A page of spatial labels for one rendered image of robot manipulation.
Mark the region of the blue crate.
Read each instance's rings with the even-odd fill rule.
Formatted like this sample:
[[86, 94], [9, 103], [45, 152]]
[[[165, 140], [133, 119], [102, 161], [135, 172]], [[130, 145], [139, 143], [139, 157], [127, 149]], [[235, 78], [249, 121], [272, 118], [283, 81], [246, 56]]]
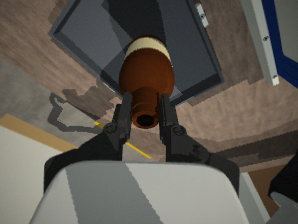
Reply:
[[261, 0], [277, 74], [298, 89], [298, 0]]

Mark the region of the brown glass bottle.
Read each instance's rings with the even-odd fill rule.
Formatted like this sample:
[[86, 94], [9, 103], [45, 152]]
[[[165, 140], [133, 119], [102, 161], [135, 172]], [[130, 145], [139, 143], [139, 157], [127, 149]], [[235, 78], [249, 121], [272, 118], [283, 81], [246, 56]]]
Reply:
[[171, 96], [175, 76], [165, 43], [154, 35], [141, 35], [128, 47], [120, 73], [119, 88], [132, 93], [132, 123], [150, 129], [159, 123], [160, 98]]

